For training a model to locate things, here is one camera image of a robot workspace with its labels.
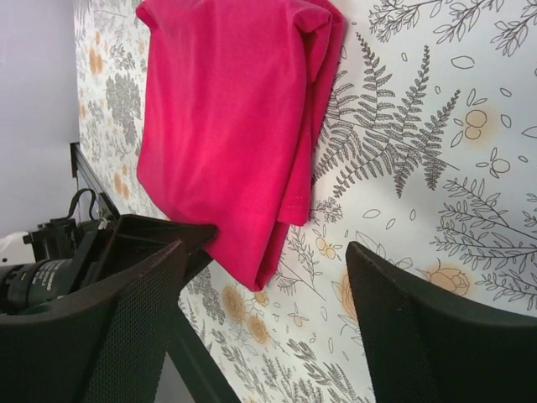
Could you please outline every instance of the white wall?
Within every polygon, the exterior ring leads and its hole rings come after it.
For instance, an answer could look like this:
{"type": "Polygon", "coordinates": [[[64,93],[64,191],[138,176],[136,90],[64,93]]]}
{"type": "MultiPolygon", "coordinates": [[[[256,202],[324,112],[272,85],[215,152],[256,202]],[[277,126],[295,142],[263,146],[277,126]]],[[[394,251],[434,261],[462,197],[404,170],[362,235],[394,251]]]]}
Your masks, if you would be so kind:
{"type": "Polygon", "coordinates": [[[72,0],[0,0],[0,237],[67,213],[78,139],[72,0]]]}

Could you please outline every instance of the botanical wallpaper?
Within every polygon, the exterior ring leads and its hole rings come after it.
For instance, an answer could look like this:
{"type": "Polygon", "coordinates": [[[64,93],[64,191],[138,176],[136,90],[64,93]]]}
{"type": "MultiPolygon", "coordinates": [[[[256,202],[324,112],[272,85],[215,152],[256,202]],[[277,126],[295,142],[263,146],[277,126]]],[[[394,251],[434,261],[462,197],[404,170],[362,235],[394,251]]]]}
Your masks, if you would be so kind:
{"type": "MultiPolygon", "coordinates": [[[[180,298],[248,403],[374,402],[350,241],[459,296],[537,316],[537,0],[334,3],[347,37],[310,222],[290,229],[264,291],[211,264],[180,298]]],[[[121,212],[162,217],[135,175],[149,46],[137,5],[76,1],[81,144],[121,212]]]]}

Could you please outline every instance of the camera lens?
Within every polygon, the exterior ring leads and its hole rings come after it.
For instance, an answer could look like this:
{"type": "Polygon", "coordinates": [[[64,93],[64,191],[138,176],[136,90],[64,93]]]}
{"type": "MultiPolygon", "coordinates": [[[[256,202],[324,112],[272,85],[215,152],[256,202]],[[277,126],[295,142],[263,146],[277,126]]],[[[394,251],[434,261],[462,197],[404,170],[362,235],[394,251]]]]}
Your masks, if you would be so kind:
{"type": "Polygon", "coordinates": [[[17,313],[60,296],[71,259],[0,268],[0,311],[17,313]]]}
{"type": "Polygon", "coordinates": [[[63,285],[70,263],[71,259],[63,259],[51,260],[40,265],[29,286],[27,307],[51,301],[60,296],[58,289],[63,285]]]}

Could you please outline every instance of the pink cloth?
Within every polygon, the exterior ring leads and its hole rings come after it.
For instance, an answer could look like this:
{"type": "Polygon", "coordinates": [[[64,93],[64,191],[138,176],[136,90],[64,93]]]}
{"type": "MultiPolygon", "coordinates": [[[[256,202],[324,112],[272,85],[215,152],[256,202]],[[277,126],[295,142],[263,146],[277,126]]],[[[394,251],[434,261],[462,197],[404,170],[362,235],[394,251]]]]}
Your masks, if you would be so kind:
{"type": "Polygon", "coordinates": [[[344,19],[327,0],[146,0],[151,30],[138,180],[207,252],[261,290],[310,208],[312,152],[344,19]]]}

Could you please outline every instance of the fern leaf illustration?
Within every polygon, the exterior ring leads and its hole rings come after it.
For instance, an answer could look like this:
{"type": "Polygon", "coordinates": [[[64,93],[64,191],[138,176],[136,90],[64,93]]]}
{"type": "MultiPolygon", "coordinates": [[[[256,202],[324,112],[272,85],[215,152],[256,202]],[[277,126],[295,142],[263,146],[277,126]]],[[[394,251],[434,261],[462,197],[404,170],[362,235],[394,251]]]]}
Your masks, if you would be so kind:
{"type": "Polygon", "coordinates": [[[373,178],[384,176],[384,171],[392,175],[398,152],[389,140],[387,135],[365,131],[362,153],[357,154],[354,160],[348,161],[336,177],[337,183],[333,190],[335,198],[343,196],[351,185],[356,184],[356,180],[364,181],[370,176],[373,178]]]}
{"type": "Polygon", "coordinates": [[[412,139],[412,144],[415,148],[424,153],[423,166],[425,170],[425,181],[427,182],[427,187],[432,191],[436,189],[438,180],[447,167],[447,164],[437,157],[441,154],[444,128],[453,109],[455,109],[460,94],[460,90],[455,91],[448,103],[436,112],[436,116],[430,116],[430,121],[425,123],[426,129],[421,128],[420,132],[416,134],[415,139],[412,139]]]}
{"type": "Polygon", "coordinates": [[[321,131],[319,132],[319,138],[317,139],[317,143],[315,143],[315,148],[320,149],[321,144],[327,144],[328,142],[328,121],[325,118],[321,125],[321,131]]]}
{"type": "Polygon", "coordinates": [[[421,112],[420,105],[423,105],[422,98],[425,97],[427,81],[429,81],[430,52],[429,46],[424,47],[424,55],[421,67],[418,70],[418,78],[414,80],[414,85],[409,87],[406,97],[401,99],[403,105],[397,106],[394,112],[394,122],[391,128],[386,130],[386,134],[393,139],[402,141],[404,138],[413,138],[418,131],[417,122],[421,122],[418,113],[421,112]]]}
{"type": "Polygon", "coordinates": [[[315,165],[313,184],[328,171],[335,169],[339,163],[355,159],[362,153],[362,145],[354,125],[348,122],[336,121],[328,126],[330,135],[327,140],[325,153],[315,165]]]}
{"type": "Polygon", "coordinates": [[[346,75],[347,73],[348,71],[346,70],[340,71],[336,74],[336,78],[334,78],[334,84],[332,85],[332,91],[330,94],[330,98],[328,99],[328,108],[326,109],[326,116],[328,118],[341,119],[342,115],[356,112],[356,109],[345,106],[348,105],[350,102],[356,101],[359,96],[343,96],[345,92],[347,92],[351,88],[354,88],[354,84],[348,82],[346,84],[337,86],[341,78],[343,78],[344,75],[346,75]]]}
{"type": "Polygon", "coordinates": [[[366,66],[363,72],[365,78],[362,89],[367,92],[360,95],[358,103],[360,108],[356,110],[354,118],[364,128],[388,129],[391,127],[390,121],[394,119],[394,115],[388,111],[395,106],[391,102],[380,102],[379,98],[395,97],[393,91],[383,88],[392,78],[392,74],[386,74],[386,65],[380,66],[380,57],[371,51],[368,43],[359,33],[357,33],[357,38],[362,46],[363,61],[366,66]]]}
{"type": "Polygon", "coordinates": [[[403,195],[403,189],[406,181],[422,161],[421,153],[414,147],[406,144],[397,144],[398,161],[394,167],[395,192],[400,198],[403,195]]]}
{"type": "Polygon", "coordinates": [[[75,18],[80,23],[86,22],[86,15],[90,12],[93,0],[78,0],[75,2],[75,18]]]}
{"type": "Polygon", "coordinates": [[[438,160],[435,157],[424,154],[423,166],[425,170],[425,181],[427,182],[427,187],[433,191],[438,185],[438,180],[440,179],[442,172],[446,170],[447,164],[442,160],[438,160]]]}

